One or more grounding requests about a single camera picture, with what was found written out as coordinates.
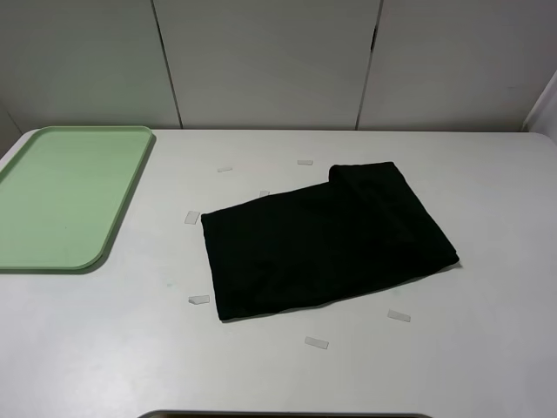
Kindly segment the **black short sleeve t-shirt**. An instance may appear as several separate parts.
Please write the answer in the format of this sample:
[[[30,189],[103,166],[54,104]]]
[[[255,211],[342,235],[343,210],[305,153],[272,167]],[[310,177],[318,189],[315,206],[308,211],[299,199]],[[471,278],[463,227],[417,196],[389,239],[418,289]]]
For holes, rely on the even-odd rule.
[[[319,307],[459,262],[391,162],[334,165],[325,183],[201,217],[223,322]]]

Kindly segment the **light green plastic tray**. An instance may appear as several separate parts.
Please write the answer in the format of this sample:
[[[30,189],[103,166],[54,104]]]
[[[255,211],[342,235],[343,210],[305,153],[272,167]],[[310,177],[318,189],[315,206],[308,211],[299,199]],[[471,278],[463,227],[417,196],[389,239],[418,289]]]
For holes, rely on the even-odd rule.
[[[103,256],[148,159],[143,126],[46,127],[1,171],[1,268],[81,271]]]

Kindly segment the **clear tape piece left middle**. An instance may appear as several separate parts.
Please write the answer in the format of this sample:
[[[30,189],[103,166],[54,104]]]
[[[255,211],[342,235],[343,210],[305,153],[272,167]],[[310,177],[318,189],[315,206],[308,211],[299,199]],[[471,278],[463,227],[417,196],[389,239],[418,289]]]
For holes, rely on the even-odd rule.
[[[189,212],[186,214],[184,223],[185,223],[186,225],[196,225],[199,216],[200,216],[200,213],[199,213],[199,212],[189,211]]]

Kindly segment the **clear tape piece lower left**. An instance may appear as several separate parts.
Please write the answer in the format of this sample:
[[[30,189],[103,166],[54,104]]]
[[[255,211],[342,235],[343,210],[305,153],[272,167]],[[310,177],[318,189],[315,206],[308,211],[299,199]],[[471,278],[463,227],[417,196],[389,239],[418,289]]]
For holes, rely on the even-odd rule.
[[[190,296],[188,298],[188,302],[194,306],[204,305],[210,302],[210,296],[209,295]]]

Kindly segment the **clear tape piece lower centre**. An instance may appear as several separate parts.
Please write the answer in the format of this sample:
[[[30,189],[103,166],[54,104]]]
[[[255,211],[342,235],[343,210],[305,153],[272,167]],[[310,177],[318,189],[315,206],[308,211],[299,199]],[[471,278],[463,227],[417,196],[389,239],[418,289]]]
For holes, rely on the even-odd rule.
[[[313,337],[310,336],[306,336],[305,337],[305,344],[311,347],[316,347],[319,349],[324,349],[326,350],[329,347],[329,342],[326,340],[319,340],[319,339],[315,339]]]

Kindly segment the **clear tape piece lower right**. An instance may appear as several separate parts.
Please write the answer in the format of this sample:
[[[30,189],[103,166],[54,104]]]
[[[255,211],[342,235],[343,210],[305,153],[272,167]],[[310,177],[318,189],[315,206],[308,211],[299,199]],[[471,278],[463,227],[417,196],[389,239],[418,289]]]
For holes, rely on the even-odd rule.
[[[398,311],[389,309],[387,312],[387,317],[393,320],[399,320],[409,323],[411,321],[411,316],[406,313],[400,313]]]

